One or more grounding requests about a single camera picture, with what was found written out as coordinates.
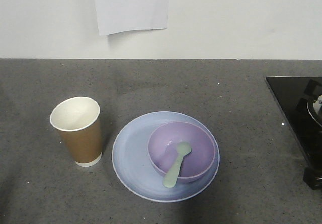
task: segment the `paper cup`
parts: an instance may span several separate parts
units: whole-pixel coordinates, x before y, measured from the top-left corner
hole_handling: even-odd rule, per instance
[[[50,114],[75,162],[83,167],[96,164],[102,156],[100,106],[89,97],[73,97],[58,104]]]

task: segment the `light green spoon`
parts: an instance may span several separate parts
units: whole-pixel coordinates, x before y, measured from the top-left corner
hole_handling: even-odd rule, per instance
[[[191,152],[191,146],[187,142],[181,142],[177,145],[178,156],[168,172],[163,178],[163,185],[172,188],[177,182],[183,157]]]

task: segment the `black glass cooktop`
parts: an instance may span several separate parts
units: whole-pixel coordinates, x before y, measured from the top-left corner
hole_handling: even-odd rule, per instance
[[[306,158],[303,179],[322,189],[322,77],[266,77]]]

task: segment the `bowl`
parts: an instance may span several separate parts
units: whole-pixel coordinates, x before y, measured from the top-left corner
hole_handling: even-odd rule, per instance
[[[177,183],[204,176],[215,160],[215,142],[202,128],[188,122],[170,122],[158,127],[148,141],[148,155],[156,171],[164,176],[175,161],[176,146],[188,142],[192,150],[183,158]]]

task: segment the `plate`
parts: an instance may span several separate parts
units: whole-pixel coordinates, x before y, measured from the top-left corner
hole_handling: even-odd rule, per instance
[[[162,176],[149,160],[147,143],[155,129],[174,121],[188,122],[204,129],[215,142],[216,156],[202,178],[166,188],[162,185]],[[178,202],[198,195],[215,178],[219,160],[218,145],[211,132],[198,120],[177,112],[152,112],[135,118],[117,135],[112,150],[113,168],[122,184],[134,194],[156,202]]]

